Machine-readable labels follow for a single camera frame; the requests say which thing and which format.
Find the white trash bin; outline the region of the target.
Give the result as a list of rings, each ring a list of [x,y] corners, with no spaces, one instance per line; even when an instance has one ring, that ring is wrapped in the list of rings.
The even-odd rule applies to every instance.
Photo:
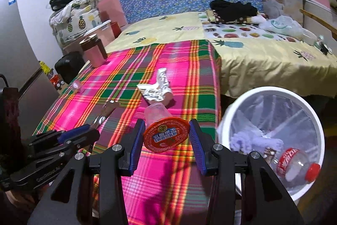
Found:
[[[287,89],[252,89],[225,110],[216,141],[233,152],[257,151],[297,202],[322,168],[325,142],[314,109]]]

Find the black suitcase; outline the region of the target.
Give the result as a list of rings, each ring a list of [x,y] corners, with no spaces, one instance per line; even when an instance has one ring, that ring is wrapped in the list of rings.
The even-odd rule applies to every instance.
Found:
[[[54,67],[56,72],[62,77],[63,81],[70,84],[78,75],[84,64],[85,61],[82,54],[78,51],[72,51],[60,58]]]

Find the fruit print pillow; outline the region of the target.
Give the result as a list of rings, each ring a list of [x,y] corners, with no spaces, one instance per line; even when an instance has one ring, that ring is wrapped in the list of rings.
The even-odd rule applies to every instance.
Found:
[[[261,38],[261,39],[274,39],[279,41],[299,42],[296,38],[277,34],[270,31],[265,31],[253,24],[214,24],[207,18],[206,12],[198,14],[203,30],[207,38],[220,39],[220,38]]]

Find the white snack wrapper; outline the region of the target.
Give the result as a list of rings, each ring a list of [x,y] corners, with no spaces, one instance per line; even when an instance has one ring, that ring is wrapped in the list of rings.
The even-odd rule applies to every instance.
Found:
[[[156,83],[154,84],[138,84],[136,85],[145,100],[153,105],[161,103],[167,106],[173,100],[173,92],[167,78],[167,69],[159,68],[156,75]]]

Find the white foam net sleeve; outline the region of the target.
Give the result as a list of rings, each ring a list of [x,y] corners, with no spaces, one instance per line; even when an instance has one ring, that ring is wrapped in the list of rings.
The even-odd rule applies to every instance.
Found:
[[[230,149],[245,155],[252,151],[264,152],[265,148],[280,152],[283,146],[284,142],[281,139],[267,138],[253,131],[240,131],[230,138]]]

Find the clear jelly cup red lid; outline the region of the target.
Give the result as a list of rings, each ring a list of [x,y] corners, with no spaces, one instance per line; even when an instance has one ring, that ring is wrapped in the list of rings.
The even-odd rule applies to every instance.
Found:
[[[144,146],[154,152],[163,153],[184,142],[189,135],[190,125],[184,119],[172,116],[161,103],[144,109],[146,130]]]

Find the pink storage bin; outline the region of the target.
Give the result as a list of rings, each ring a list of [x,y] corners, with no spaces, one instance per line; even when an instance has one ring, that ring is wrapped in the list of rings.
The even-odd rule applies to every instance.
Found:
[[[110,44],[114,39],[114,33],[111,27],[111,21],[107,20],[95,28],[92,28],[88,31],[85,31],[82,35],[76,38],[74,41],[70,42],[68,45],[64,46],[62,49],[63,54],[68,54],[70,52],[78,51],[81,55],[83,54],[83,50],[80,47],[79,43],[87,38],[90,35],[96,34],[98,38],[102,41],[104,47]]]

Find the white plastic bag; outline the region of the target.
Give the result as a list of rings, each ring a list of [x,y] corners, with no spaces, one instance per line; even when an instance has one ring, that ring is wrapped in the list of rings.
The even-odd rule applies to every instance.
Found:
[[[304,28],[296,20],[285,15],[266,20],[259,24],[259,28],[296,39],[301,39],[304,33]]]

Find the pink mug with brown lid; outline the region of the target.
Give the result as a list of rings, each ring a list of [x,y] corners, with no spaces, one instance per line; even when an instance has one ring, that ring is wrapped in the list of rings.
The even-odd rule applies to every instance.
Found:
[[[79,43],[85,57],[90,61],[92,67],[97,68],[107,60],[107,53],[103,43],[97,34],[92,34]]]

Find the pineapple print folded quilt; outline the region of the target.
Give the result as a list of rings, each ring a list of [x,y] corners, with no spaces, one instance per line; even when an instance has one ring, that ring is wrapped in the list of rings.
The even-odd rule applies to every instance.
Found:
[[[61,49],[102,24],[99,2],[100,0],[73,0],[60,11],[52,13],[49,25]]]

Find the clear jelly cup white lid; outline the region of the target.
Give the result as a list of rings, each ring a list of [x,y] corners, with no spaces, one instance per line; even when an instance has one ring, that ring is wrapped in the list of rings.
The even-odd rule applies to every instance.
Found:
[[[83,85],[81,84],[80,81],[78,80],[75,80],[73,81],[73,83],[71,84],[71,89],[72,91],[74,91],[75,93],[83,93],[84,92],[84,88],[83,88]]]

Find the black clothes on bed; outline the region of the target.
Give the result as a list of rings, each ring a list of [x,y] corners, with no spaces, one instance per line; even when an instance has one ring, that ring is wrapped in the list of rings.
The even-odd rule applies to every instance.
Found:
[[[223,21],[232,22],[244,17],[256,16],[258,9],[251,3],[227,2],[225,0],[213,0],[210,2],[213,10]]]

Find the yellow pineapple bed sheet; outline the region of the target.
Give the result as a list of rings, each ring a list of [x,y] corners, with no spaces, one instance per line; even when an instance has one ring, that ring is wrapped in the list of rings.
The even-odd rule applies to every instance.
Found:
[[[206,37],[200,12],[162,15],[133,23],[106,46],[109,53],[186,40],[207,40],[221,57],[221,93],[237,98],[253,88],[275,86],[300,96],[336,96],[336,56],[305,42]]]

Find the wooden table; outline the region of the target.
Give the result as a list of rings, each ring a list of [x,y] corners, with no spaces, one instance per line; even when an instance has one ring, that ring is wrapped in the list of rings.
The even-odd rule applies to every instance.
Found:
[[[326,22],[325,20],[317,17],[314,14],[311,14],[310,12],[300,9],[299,10],[303,15],[308,16],[309,18],[315,20],[316,22],[318,22],[319,24],[321,24],[322,26],[324,26],[325,28],[327,28],[328,30],[330,30],[331,34],[332,34],[332,38],[334,38],[334,40],[337,40],[337,29],[330,25],[328,22]]]

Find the plastic bottle red cap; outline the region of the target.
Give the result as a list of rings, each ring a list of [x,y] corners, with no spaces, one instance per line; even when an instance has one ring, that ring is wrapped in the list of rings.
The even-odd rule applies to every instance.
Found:
[[[321,166],[298,148],[288,148],[271,162],[271,167],[287,189],[310,184],[318,177]]]

